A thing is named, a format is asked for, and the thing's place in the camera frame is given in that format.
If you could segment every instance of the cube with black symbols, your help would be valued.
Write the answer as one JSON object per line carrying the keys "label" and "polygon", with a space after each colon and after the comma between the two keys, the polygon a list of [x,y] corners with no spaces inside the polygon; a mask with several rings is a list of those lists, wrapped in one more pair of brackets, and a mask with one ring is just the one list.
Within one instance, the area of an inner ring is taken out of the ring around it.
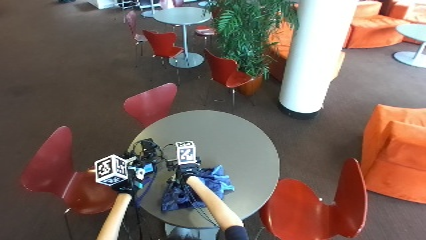
{"label": "cube with black symbols", "polygon": [[195,163],[195,144],[193,141],[175,142],[177,164]]}
{"label": "cube with black symbols", "polygon": [[95,182],[107,186],[127,179],[127,161],[110,155],[94,162]]}

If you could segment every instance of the blue object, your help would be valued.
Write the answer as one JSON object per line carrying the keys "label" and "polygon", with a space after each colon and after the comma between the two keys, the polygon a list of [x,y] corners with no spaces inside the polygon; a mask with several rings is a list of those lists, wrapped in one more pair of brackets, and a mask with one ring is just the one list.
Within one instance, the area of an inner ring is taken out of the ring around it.
{"label": "blue object", "polygon": [[145,170],[145,174],[151,173],[154,171],[154,167],[151,166],[151,163],[145,165],[143,170]]}
{"label": "blue object", "polygon": [[[225,191],[234,191],[234,186],[230,183],[228,176],[225,175],[222,165],[215,168],[201,169],[198,178],[219,199],[223,199]],[[189,186],[182,189],[178,183],[170,182],[162,195],[161,211],[166,212],[194,207],[205,207],[194,191]]]}

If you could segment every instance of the gray table top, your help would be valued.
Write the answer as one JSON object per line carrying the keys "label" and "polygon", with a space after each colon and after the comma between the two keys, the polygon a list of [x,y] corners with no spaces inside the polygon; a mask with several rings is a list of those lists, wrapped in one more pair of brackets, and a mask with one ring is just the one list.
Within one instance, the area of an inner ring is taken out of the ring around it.
{"label": "gray table top", "polygon": [[396,31],[406,37],[416,41],[426,42],[426,25],[424,24],[403,24],[396,26]]}
{"label": "gray table top", "polygon": [[177,25],[189,25],[209,21],[211,14],[203,8],[177,7],[155,11],[154,19],[158,22]]}
{"label": "gray table top", "polygon": [[[244,119],[209,110],[177,113],[153,123],[138,134],[133,143],[151,138],[163,150],[167,159],[175,158],[174,142],[194,141],[201,167],[222,165],[228,175],[234,192],[223,202],[240,219],[248,217],[268,199],[279,177],[279,159],[272,142],[263,131]],[[163,164],[150,189],[141,201],[141,207],[159,220],[186,228],[213,228],[194,209],[161,212],[161,198],[166,180],[174,174]],[[203,209],[214,221],[207,209]]]}

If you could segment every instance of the table base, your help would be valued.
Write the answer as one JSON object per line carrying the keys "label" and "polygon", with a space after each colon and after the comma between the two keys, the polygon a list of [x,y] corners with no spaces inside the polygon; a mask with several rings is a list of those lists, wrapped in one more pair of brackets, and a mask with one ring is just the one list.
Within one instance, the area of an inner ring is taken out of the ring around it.
{"label": "table base", "polygon": [[149,11],[142,12],[141,15],[142,15],[142,17],[153,17],[154,13],[151,10],[149,10]]}
{"label": "table base", "polygon": [[185,59],[185,54],[181,53],[175,57],[177,63],[174,61],[174,58],[169,59],[169,63],[173,67],[178,68],[193,68],[197,67],[203,62],[203,57],[197,53],[187,53],[187,61]]}
{"label": "table base", "polygon": [[426,68],[426,55],[419,54],[416,58],[414,59],[415,52],[396,52],[394,53],[394,58],[414,67],[422,67]]}

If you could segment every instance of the sleeve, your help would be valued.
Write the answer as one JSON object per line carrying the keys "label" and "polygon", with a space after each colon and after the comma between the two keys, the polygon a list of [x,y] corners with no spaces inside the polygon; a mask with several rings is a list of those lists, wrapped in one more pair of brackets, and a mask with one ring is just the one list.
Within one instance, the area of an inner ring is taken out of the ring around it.
{"label": "sleeve", "polygon": [[231,226],[225,230],[226,240],[248,240],[247,231],[240,226]]}

